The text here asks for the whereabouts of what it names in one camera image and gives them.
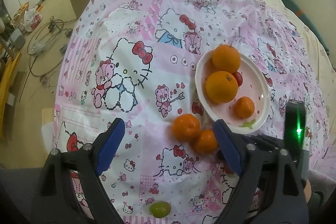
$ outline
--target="plate rim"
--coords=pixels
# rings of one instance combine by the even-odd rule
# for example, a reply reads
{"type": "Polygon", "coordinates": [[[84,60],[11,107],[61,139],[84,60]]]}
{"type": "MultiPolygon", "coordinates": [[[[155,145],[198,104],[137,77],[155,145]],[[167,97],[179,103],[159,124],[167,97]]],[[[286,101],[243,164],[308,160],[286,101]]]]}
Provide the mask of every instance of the plate rim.
{"type": "MultiPolygon", "coordinates": [[[[205,95],[203,95],[202,84],[199,81],[199,79],[201,77],[200,76],[201,72],[200,72],[200,68],[199,68],[199,63],[203,62],[203,60],[205,58],[208,58],[208,56],[214,50],[215,50],[215,48],[213,48],[213,49],[209,50],[208,52],[206,52],[205,54],[203,54],[202,57],[197,62],[194,80],[195,80],[195,86],[196,86],[196,92],[197,92],[198,99],[199,99],[200,103],[202,104],[202,106],[204,107],[204,110],[208,113],[210,118],[215,122],[214,117],[217,117],[217,115],[211,110],[210,107],[208,107],[208,103],[206,102],[205,95]]],[[[256,126],[253,127],[253,129],[249,129],[247,127],[246,128],[241,128],[241,127],[237,127],[237,126],[233,126],[231,124],[228,124],[228,127],[231,129],[232,132],[247,135],[247,134],[251,134],[251,133],[259,130],[263,126],[265,121],[268,119],[269,111],[266,111],[266,109],[268,109],[268,110],[270,109],[271,101],[270,101],[269,89],[267,87],[267,82],[266,82],[265,77],[263,76],[263,73],[261,72],[261,70],[246,55],[244,55],[243,53],[239,53],[239,54],[241,56],[241,60],[243,60],[245,63],[247,63],[247,65],[252,68],[252,70],[255,72],[255,74],[259,78],[259,80],[261,82],[262,89],[263,89],[263,94],[265,94],[265,98],[264,98],[265,112],[264,112],[264,114],[262,114],[260,116],[260,119],[255,122],[254,125],[256,125],[256,126]]]]}

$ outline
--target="white plate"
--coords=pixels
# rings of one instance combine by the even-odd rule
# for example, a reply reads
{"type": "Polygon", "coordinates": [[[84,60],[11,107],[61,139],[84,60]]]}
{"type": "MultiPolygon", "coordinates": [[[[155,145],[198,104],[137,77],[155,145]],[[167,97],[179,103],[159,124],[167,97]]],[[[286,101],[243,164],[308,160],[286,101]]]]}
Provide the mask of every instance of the white plate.
{"type": "Polygon", "coordinates": [[[245,55],[240,54],[241,65],[238,72],[243,77],[234,100],[226,104],[215,104],[206,95],[205,82],[209,75],[216,72],[212,64],[212,52],[204,54],[196,66],[195,84],[199,101],[213,121],[223,119],[234,133],[250,134],[255,132],[268,118],[270,95],[266,80],[259,68],[245,55]],[[248,119],[239,118],[233,110],[235,102],[243,97],[250,97],[255,105],[254,114],[248,119]]]}

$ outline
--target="hello kitty print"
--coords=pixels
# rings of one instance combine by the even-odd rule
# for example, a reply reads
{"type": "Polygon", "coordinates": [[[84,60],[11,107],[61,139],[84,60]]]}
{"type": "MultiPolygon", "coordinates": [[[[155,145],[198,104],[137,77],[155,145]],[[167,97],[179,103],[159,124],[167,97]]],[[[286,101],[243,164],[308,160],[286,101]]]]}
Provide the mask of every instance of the hello kitty print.
{"type": "MultiPolygon", "coordinates": [[[[170,133],[185,113],[212,127],[194,74],[200,57],[220,44],[248,56],[268,84],[271,107],[259,133],[282,138],[286,104],[301,100],[310,166],[325,153],[325,103],[300,34],[263,0],[90,0],[74,29],[58,81],[52,145],[76,151],[116,117],[125,121],[125,137],[100,177],[125,223],[158,223],[148,212],[158,200],[172,206],[163,223],[213,223],[233,193],[239,178],[226,162],[196,154],[170,133]]],[[[86,208],[80,180],[72,178],[86,208]]]]}

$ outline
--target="person's arm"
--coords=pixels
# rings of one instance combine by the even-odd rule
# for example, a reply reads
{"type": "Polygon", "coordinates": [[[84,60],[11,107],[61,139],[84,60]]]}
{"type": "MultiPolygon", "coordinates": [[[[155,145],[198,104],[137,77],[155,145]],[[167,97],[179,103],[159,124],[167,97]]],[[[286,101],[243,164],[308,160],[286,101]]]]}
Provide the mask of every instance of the person's arm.
{"type": "Polygon", "coordinates": [[[311,198],[311,185],[309,180],[306,181],[306,187],[303,189],[304,191],[304,196],[306,198],[306,202],[308,203],[308,201],[311,198]]]}

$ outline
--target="cherry tomato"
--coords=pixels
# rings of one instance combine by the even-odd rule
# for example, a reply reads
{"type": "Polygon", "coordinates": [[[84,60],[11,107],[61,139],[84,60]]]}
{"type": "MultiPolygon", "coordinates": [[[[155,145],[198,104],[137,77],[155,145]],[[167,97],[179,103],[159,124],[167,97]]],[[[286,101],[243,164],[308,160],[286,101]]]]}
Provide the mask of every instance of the cherry tomato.
{"type": "Polygon", "coordinates": [[[243,77],[242,77],[242,75],[239,72],[237,72],[237,71],[234,72],[232,75],[234,76],[234,78],[236,78],[238,86],[241,86],[243,84],[243,77]]]}

